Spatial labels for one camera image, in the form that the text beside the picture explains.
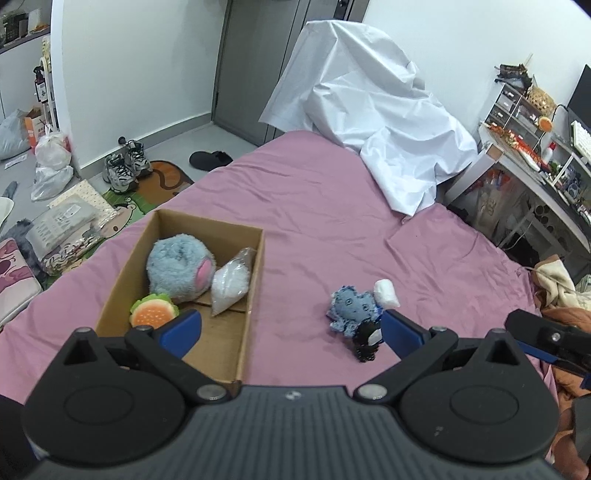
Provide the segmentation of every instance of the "bed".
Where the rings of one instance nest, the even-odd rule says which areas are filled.
[[[390,278],[404,315],[460,336],[483,336],[516,308],[535,311],[528,273],[483,235],[439,204],[402,224],[361,159],[314,133],[287,133],[164,206],[264,228],[253,384],[353,389],[398,361],[382,345],[375,361],[359,363],[329,331],[330,294],[343,285],[367,290]],[[96,323],[144,223],[105,242],[6,326],[0,394],[24,402],[72,330]]]

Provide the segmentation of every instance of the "blue octopus plush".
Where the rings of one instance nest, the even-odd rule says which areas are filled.
[[[346,338],[353,338],[361,323],[376,323],[381,314],[382,308],[375,303],[370,291],[360,294],[352,286],[334,292],[330,310],[326,312],[327,317],[332,320],[330,329],[342,333]]]

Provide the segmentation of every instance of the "white cloth cover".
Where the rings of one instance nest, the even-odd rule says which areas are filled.
[[[390,208],[406,215],[432,205],[436,186],[478,153],[394,41],[355,22],[306,24],[259,121],[358,153]]]

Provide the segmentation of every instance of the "gray door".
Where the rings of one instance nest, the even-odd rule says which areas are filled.
[[[213,121],[262,145],[259,117],[309,20],[348,17],[353,0],[229,0],[216,73]]]

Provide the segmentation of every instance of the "keyboard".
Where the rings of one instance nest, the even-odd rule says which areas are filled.
[[[591,134],[576,120],[571,126],[573,127],[573,147],[591,162]]]

